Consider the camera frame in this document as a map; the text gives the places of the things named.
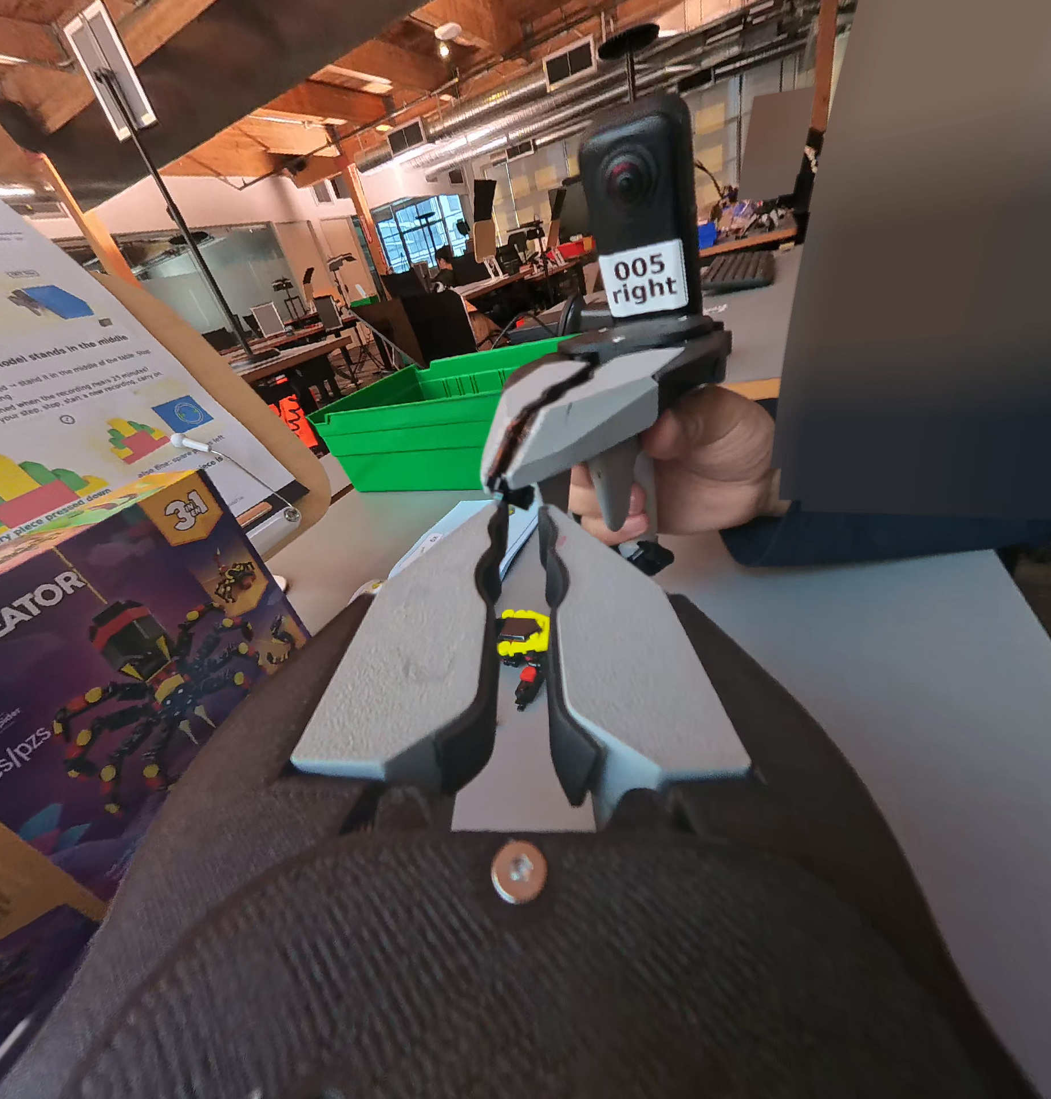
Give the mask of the black round stand top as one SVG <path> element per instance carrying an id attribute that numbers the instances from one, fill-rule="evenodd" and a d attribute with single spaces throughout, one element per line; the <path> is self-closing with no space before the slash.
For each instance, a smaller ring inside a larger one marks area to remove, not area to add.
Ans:
<path id="1" fill-rule="evenodd" d="M 637 99 L 637 56 L 659 40 L 656 22 L 639 23 L 606 38 L 597 48 L 598 62 L 623 62 L 628 103 Z"/>

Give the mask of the black keyboard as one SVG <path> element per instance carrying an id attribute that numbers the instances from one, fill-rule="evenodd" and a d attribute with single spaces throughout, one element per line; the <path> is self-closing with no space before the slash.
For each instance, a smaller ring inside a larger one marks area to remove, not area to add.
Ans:
<path id="1" fill-rule="evenodd" d="M 775 282 L 776 262 L 773 252 L 732 252 L 713 256 L 702 267 L 704 295 L 734 295 L 762 289 Z"/>

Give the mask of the black light stand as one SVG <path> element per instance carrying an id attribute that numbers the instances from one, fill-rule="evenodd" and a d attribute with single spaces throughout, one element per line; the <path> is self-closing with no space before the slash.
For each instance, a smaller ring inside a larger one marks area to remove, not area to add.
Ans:
<path id="1" fill-rule="evenodd" d="M 219 307 L 224 317 L 226 317 L 226 320 L 232 329 L 233 335 L 237 338 L 237 343 L 241 349 L 243 349 L 244 360 L 247 364 L 258 363 L 259 362 L 258 355 L 254 349 L 251 348 L 248 337 L 243 331 L 241 322 L 230 308 L 226 298 L 224 297 L 219 284 L 215 282 L 215 276 L 212 274 L 212 271 L 206 264 L 203 259 L 203 254 L 201 254 L 201 249 L 197 243 L 197 240 L 193 238 L 192 231 L 190 230 L 186 220 L 184 219 L 182 212 L 177 206 L 177 202 L 175 201 L 172 192 L 167 188 L 167 185 L 164 182 L 164 179 L 161 176 L 161 170 L 155 164 L 155 160 L 152 158 L 147 145 L 144 144 L 140 135 L 140 130 L 136 126 L 133 118 L 131 116 L 128 101 L 124 99 L 123 93 L 121 92 L 120 86 L 117 81 L 117 76 L 113 73 L 111 73 L 111 70 L 106 68 L 96 69 L 93 75 L 98 85 L 106 88 L 106 91 L 109 92 L 113 103 L 117 104 L 117 110 L 120 113 L 122 121 L 129 129 L 130 140 L 134 145 L 139 154 L 139 157 L 144 162 L 144 165 L 147 168 L 150 176 L 154 180 L 157 190 L 159 190 L 161 199 L 164 201 L 164 206 L 166 208 L 168 215 L 172 217 L 172 221 L 175 223 L 175 226 L 178 227 L 179 234 L 181 235 L 187 248 L 189 249 L 189 253 L 191 254 L 192 260 L 198 271 L 200 273 L 201 278 L 203 278 L 203 281 L 207 285 L 208 289 L 210 290 L 211 295 L 215 298 L 215 304 Z"/>

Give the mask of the white tethered pin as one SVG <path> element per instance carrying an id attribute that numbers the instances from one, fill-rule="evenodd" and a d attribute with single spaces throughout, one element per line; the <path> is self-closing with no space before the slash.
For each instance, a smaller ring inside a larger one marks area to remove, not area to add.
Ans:
<path id="1" fill-rule="evenodd" d="M 257 482 L 258 486 L 266 492 L 267 498 L 276 500 L 279 503 L 280 513 L 283 514 L 287 523 L 291 525 L 299 525 L 302 519 L 299 509 L 295 504 L 289 502 L 278 490 L 274 490 L 272 486 L 262 478 L 259 478 L 257 474 L 250 471 L 244 465 L 241 464 L 240 460 L 236 460 L 235 458 L 229 455 L 224 455 L 221 452 L 221 449 L 217 449 L 210 444 L 190 439 L 184 433 L 173 434 L 172 445 L 182 449 L 193 449 L 193 452 L 197 453 L 208 454 L 218 458 L 219 460 L 230 462 L 230 464 L 232 464 L 235 468 L 237 468 L 239 471 L 242 471 L 252 480 Z"/>

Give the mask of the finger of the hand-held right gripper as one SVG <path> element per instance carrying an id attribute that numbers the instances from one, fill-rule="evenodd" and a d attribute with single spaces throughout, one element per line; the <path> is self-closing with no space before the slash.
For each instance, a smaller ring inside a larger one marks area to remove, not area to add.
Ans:
<path id="1" fill-rule="evenodd" d="M 595 458 L 589 435 L 568 425 L 563 400 L 575 400 L 596 368 L 594 355 L 547 354 L 511 374 L 482 454 L 480 486 L 486 493 L 522 492 L 527 471 L 546 480 Z"/>
<path id="2" fill-rule="evenodd" d="M 659 415 L 660 359 L 612 359 L 597 366 L 573 400 L 566 397 L 569 426 L 589 435 L 597 455 L 648 429 Z M 542 479 L 526 473 L 528 485 Z"/>

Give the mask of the black yellow red lego body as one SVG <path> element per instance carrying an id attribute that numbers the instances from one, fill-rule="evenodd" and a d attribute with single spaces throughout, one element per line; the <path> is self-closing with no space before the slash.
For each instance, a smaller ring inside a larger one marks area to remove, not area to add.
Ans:
<path id="1" fill-rule="evenodd" d="M 519 671 L 515 704 L 524 711 L 546 684 L 550 618 L 532 610 L 506 610 L 496 641 L 500 663 Z"/>

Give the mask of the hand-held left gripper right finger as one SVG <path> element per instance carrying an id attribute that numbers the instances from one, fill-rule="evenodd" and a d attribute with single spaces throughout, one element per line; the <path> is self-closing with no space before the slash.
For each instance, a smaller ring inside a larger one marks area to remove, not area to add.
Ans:
<path id="1" fill-rule="evenodd" d="M 538 539 L 547 735 L 569 804 L 748 777 L 751 757 L 665 589 L 556 508 L 541 508 Z"/>

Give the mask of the white panel light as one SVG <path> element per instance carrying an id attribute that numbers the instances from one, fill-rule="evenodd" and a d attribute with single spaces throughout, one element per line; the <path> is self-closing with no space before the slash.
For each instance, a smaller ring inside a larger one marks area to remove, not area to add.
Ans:
<path id="1" fill-rule="evenodd" d="M 103 2 L 85 7 L 63 35 L 120 143 L 157 124 L 148 92 Z"/>

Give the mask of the orange object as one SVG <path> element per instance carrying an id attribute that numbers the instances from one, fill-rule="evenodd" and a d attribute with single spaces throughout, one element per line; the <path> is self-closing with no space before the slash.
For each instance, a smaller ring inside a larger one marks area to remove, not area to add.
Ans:
<path id="1" fill-rule="evenodd" d="M 270 407 L 272 411 L 283 420 L 285 426 L 297 436 L 305 447 L 311 449 L 318 457 L 327 453 L 327 447 L 323 445 L 313 423 L 306 415 L 298 395 L 289 393 L 281 396 L 277 400 L 272 401 Z"/>

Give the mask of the person's right hand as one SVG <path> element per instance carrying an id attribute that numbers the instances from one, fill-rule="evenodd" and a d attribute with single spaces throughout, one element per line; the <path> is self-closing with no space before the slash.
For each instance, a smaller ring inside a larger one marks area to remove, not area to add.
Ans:
<path id="1" fill-rule="evenodd" d="M 653 464 L 654 508 L 644 487 L 634 484 L 622 528 L 607 528 L 590 473 L 578 465 L 572 471 L 569 510 L 607 545 L 650 531 L 683 536 L 783 517 L 792 504 L 779 497 L 779 471 L 771 465 L 774 432 L 762 406 L 718 386 L 699 388 L 640 434 L 640 447 Z"/>

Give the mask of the black tilted monitor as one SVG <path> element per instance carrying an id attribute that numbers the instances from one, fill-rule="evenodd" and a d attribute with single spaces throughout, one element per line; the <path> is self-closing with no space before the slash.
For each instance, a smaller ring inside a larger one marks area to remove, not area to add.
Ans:
<path id="1" fill-rule="evenodd" d="M 455 290 L 403 299 L 353 303 L 352 311 L 421 368 L 473 354 L 476 336 L 465 300 Z"/>

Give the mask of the lego instruction booklet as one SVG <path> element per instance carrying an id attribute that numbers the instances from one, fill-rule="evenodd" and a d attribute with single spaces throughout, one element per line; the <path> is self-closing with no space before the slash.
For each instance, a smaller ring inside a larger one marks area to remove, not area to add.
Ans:
<path id="1" fill-rule="evenodd" d="M 398 576 L 400 571 L 403 571 L 419 557 L 422 557 L 438 542 L 447 537 L 457 529 L 463 528 L 473 517 L 479 515 L 490 503 L 489 500 L 461 501 L 456 503 L 446 515 L 442 517 L 433 528 L 428 529 L 423 536 L 414 542 L 403 557 L 397 560 L 392 570 L 388 571 L 387 578 L 392 579 Z M 505 550 L 504 559 L 499 565 L 499 577 L 501 580 L 505 580 L 508 573 L 512 570 L 516 558 L 536 530 L 540 504 L 540 498 L 535 497 L 529 508 L 515 506 L 509 508 L 507 548 Z"/>

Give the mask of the grey panel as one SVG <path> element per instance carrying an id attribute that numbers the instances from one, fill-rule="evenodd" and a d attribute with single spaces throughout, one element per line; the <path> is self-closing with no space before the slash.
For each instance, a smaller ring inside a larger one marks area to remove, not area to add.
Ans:
<path id="1" fill-rule="evenodd" d="M 812 87 L 754 98 L 738 174 L 738 199 L 757 202 L 793 193 L 814 100 Z"/>

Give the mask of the printed instruction sheet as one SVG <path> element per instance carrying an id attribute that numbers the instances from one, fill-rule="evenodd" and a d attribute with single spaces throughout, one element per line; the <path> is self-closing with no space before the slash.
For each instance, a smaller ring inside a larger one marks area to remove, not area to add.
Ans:
<path id="1" fill-rule="evenodd" d="M 92 274 L 0 198 L 0 547 L 197 469 L 251 534 L 288 531 L 257 482 L 173 446 L 175 433 L 240 460 L 295 506 L 305 495 Z"/>

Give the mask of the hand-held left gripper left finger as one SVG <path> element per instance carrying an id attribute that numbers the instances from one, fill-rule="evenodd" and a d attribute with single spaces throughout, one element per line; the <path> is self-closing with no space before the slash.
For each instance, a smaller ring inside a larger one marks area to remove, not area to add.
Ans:
<path id="1" fill-rule="evenodd" d="M 381 585 L 290 755 L 309 775 L 460 792 L 491 758 L 504 506 Z"/>

